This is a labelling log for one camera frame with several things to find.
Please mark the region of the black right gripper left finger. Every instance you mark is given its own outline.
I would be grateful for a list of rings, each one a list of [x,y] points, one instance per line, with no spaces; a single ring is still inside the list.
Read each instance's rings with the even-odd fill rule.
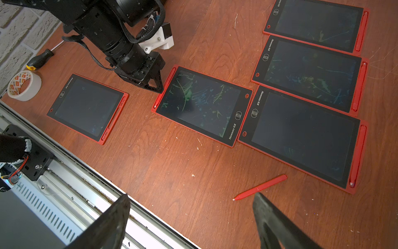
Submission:
[[[130,212],[127,194],[120,196],[67,249],[120,249]]]

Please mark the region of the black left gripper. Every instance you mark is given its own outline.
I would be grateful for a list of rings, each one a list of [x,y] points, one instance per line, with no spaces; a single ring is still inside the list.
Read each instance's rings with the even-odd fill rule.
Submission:
[[[139,45],[126,45],[105,53],[115,73],[125,82],[156,93],[164,90],[161,70],[165,61],[158,52],[146,54]]]

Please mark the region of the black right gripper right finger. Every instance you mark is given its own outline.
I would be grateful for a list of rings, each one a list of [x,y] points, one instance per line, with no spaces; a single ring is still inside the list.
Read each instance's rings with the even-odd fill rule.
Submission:
[[[255,194],[252,208],[262,249],[320,248],[263,194]]]

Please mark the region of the red tablet with green scribbles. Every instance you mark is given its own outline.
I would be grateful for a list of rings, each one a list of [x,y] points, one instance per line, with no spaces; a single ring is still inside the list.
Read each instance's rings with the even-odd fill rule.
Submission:
[[[352,113],[351,105],[363,61],[368,62],[361,57],[271,35],[251,80],[356,117],[359,109]]]

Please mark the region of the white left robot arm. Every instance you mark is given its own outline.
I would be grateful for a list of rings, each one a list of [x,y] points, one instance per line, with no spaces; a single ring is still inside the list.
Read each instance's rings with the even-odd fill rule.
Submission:
[[[5,4],[45,10],[63,23],[67,42],[87,38],[105,55],[107,68],[122,80],[156,93],[163,92],[161,70],[165,62],[158,52],[145,53],[140,43],[154,37],[165,21],[164,1],[5,1]],[[126,26],[135,26],[158,11],[159,18],[149,31],[133,36]]]

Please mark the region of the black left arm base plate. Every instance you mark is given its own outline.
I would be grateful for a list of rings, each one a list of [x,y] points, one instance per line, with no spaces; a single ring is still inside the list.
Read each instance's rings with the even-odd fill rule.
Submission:
[[[13,186],[21,175],[37,181],[48,169],[54,154],[11,124],[1,133],[1,179]]]

